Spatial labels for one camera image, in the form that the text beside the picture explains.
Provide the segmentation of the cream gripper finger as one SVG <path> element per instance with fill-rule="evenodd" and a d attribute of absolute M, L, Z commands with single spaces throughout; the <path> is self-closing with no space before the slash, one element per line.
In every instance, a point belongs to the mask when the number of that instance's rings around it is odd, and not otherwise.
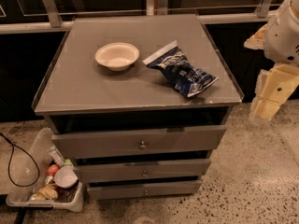
<path fill-rule="evenodd" d="M 298 86 L 299 66 L 296 64 L 275 63 L 269 71 L 262 69 L 257 78 L 249 120 L 255 125 L 270 121 Z"/>
<path fill-rule="evenodd" d="M 244 47 L 247 49 L 263 49 L 264 33 L 267 25 L 262 26 L 254 35 L 248 38 Z"/>

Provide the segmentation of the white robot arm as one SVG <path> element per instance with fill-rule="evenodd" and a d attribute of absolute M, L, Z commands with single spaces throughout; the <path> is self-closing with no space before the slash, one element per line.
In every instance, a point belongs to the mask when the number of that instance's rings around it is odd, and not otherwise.
<path fill-rule="evenodd" d="M 262 49 L 275 64 L 261 70 L 249 120 L 256 125 L 270 121 L 299 87 L 299 0 L 284 0 L 269 22 L 248 38 L 244 47 Z"/>

